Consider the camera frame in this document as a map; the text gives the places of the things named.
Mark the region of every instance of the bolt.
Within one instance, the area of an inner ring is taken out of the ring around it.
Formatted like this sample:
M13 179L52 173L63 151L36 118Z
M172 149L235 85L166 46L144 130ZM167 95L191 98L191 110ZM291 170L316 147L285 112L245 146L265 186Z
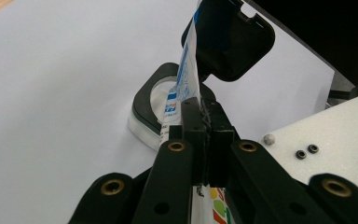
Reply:
M308 152L314 154L314 153L317 153L318 151L319 151L319 148L316 145L312 144L312 145L308 146Z
M263 140L267 146L271 146L275 143L275 136L269 133L264 136Z
M303 150L299 150L296 152L296 157L299 159L299 160L304 160L306 157L307 157L307 153Z

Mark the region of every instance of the brass ring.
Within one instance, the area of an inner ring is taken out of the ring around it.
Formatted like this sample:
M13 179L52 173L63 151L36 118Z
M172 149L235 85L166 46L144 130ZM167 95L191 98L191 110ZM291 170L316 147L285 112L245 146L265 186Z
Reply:
M351 196L351 189L335 179L322 180L322 186L325 190L337 195L338 197L347 198Z
M172 142L168 145L168 149L171 151L182 151L185 149L185 144L181 142Z
M254 152L257 150L257 146L251 142L240 142L239 147L247 152Z
M120 179L111 179L103 183L101 193L104 195L115 195L124 189L124 182Z

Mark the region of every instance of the white surface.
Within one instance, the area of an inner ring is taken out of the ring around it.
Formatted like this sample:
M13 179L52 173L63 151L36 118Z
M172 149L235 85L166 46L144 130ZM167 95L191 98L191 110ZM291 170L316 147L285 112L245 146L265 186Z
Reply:
M313 175L330 173L358 186L358 98L272 132L276 142L261 144L295 179L308 184ZM319 152L310 154L314 144ZM296 151L307 158L298 160Z
M156 69L179 63L195 7L22 0L0 10L0 223L65 223L96 178L136 176L152 164L156 152L131 134L127 117ZM242 137L323 107L333 71L280 40L241 81L208 80Z

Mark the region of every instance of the screw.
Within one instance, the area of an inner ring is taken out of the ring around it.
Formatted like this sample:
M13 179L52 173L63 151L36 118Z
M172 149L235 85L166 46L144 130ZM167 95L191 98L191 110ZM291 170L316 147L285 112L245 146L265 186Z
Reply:
M275 143L275 136L269 133L264 136L263 140L267 146L271 146Z
M307 157L307 153L305 153L305 151L303 151L303 150L299 150L296 152L296 157L299 160L304 160Z
M314 154L314 153L317 153L318 151L319 151L319 148L316 145L312 144L312 145L308 146L308 152Z

